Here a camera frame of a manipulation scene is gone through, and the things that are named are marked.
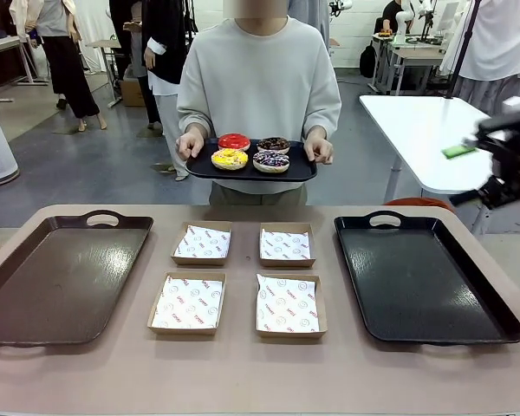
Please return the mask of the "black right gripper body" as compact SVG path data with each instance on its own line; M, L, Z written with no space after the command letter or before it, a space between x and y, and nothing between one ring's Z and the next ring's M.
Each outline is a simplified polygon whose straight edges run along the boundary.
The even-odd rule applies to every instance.
M509 190L505 202L520 200L520 113L503 114L478 124L477 139L495 139L491 154L491 175Z

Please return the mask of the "person's left hand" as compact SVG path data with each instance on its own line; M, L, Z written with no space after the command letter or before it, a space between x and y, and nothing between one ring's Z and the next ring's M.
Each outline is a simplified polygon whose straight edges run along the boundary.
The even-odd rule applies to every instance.
M333 163L334 148L323 127L315 126L309 130L303 148L310 162L324 165Z

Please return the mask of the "person's right hand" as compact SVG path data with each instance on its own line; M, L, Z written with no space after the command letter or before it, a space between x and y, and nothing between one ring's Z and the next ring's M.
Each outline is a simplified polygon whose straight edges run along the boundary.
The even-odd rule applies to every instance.
M203 132L197 128L190 128L177 140L178 153L182 160L196 158L205 144Z

